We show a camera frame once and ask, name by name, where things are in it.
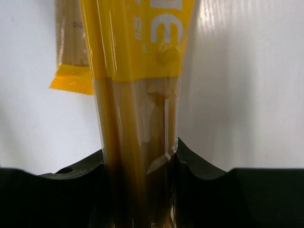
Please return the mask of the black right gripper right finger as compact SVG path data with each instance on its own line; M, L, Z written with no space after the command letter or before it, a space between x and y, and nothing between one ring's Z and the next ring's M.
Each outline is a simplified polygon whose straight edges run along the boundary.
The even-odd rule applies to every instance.
M179 141L174 158L179 228L301 228L303 169L212 165Z

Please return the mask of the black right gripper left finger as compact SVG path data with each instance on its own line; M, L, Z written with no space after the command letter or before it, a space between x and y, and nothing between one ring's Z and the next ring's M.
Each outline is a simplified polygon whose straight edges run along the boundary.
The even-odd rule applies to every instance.
M0 170L2 228L109 228L102 151L56 173Z

